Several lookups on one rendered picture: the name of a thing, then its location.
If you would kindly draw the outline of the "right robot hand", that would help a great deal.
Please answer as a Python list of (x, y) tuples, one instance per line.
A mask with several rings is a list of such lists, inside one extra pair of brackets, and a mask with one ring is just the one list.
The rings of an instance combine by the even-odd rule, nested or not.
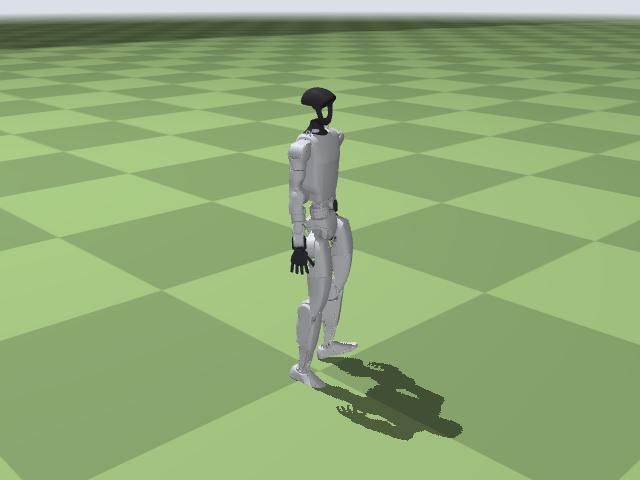
[(309, 258), (308, 253), (305, 251), (305, 249), (306, 249), (306, 237), (304, 236), (304, 246), (303, 247), (294, 247), (294, 245), (293, 245), (293, 237), (292, 237), (292, 249), (295, 250), (295, 251), (293, 252), (293, 254), (291, 256), (291, 269), (290, 269), (290, 271), (293, 272), (294, 264), (295, 264), (296, 265), (295, 266), (296, 274), (298, 274), (299, 266), (300, 266), (301, 275), (304, 274), (303, 266), (305, 266), (305, 271), (308, 274), (309, 273), (308, 266), (307, 266), (308, 261), (311, 263), (311, 265), (313, 267), (314, 267), (315, 264)]

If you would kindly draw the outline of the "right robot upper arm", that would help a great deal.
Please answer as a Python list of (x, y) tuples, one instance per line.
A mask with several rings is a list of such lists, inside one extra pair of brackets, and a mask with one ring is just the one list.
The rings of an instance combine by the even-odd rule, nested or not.
[(303, 204), (309, 200), (309, 192), (302, 187), (306, 174), (306, 163), (311, 156), (311, 141), (301, 139), (292, 143), (288, 149), (290, 162), (289, 172), (289, 198), (293, 191), (300, 191), (303, 196)]

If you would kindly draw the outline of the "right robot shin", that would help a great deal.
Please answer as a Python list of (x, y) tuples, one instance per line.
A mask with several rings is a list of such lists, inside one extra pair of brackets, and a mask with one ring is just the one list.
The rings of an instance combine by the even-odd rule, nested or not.
[[(298, 319), (296, 324), (296, 341), (299, 346), (298, 370), (300, 373), (303, 372), (303, 374), (306, 374), (306, 371), (310, 371), (310, 364), (320, 334), (322, 312), (317, 314), (315, 320), (313, 320), (313, 318), (314, 317), (312, 316), (310, 306), (308, 304), (301, 304), (298, 307)], [(307, 368), (308, 363), (309, 366)], [(305, 369), (303, 369), (304, 367)]]

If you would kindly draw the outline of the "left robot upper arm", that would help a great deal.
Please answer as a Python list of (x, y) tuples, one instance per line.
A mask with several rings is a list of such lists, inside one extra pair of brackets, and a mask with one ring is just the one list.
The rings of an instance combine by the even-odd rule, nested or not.
[(342, 132), (340, 132), (339, 130), (336, 130), (336, 129), (332, 128), (332, 127), (329, 127), (329, 128), (331, 128), (331, 129), (333, 129), (333, 130), (335, 130), (337, 132), (337, 134), (339, 136), (339, 143), (341, 145), (343, 140), (344, 140), (344, 134)]

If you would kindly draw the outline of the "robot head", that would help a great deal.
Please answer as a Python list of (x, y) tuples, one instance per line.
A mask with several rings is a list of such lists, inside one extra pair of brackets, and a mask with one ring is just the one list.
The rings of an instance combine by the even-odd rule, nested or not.
[[(301, 103), (303, 105), (312, 106), (312, 108), (316, 110), (316, 113), (318, 116), (318, 118), (310, 121), (309, 127), (304, 131), (303, 134), (306, 134), (307, 130), (311, 132), (312, 129), (320, 130), (317, 133), (312, 132), (312, 134), (317, 134), (317, 135), (328, 134), (328, 131), (324, 129), (324, 125), (326, 126), (331, 122), (332, 105), (335, 100), (336, 100), (336, 96), (332, 92), (320, 87), (311, 88), (303, 94), (301, 98)], [(328, 106), (328, 116), (326, 118), (323, 118), (321, 110), (322, 108), (327, 106)], [(307, 132), (307, 134), (309, 134), (309, 132)]]

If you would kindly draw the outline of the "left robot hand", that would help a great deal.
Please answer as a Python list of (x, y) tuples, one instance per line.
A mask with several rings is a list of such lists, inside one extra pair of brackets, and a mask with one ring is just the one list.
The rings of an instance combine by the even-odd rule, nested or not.
[[(334, 202), (333, 202), (333, 209), (330, 209), (330, 210), (334, 210), (334, 211), (335, 211), (335, 213), (336, 213), (336, 211), (338, 211), (337, 200), (334, 200)], [(338, 214), (336, 213), (336, 215), (338, 215)], [(339, 216), (339, 215), (338, 215), (338, 216)], [(336, 238), (336, 237), (335, 237), (335, 238)], [(334, 239), (335, 239), (335, 238), (334, 238)], [(333, 237), (330, 239), (330, 241), (331, 241), (332, 239), (333, 239)]]

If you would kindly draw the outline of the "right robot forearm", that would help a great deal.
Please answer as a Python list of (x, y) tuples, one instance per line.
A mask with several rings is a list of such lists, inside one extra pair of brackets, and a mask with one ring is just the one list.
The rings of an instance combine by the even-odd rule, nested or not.
[(293, 245), (294, 247), (304, 246), (304, 234), (306, 227), (304, 223), (306, 208), (303, 205), (304, 196), (300, 191), (293, 191), (289, 201), (289, 213), (291, 214), (291, 223), (293, 224)]

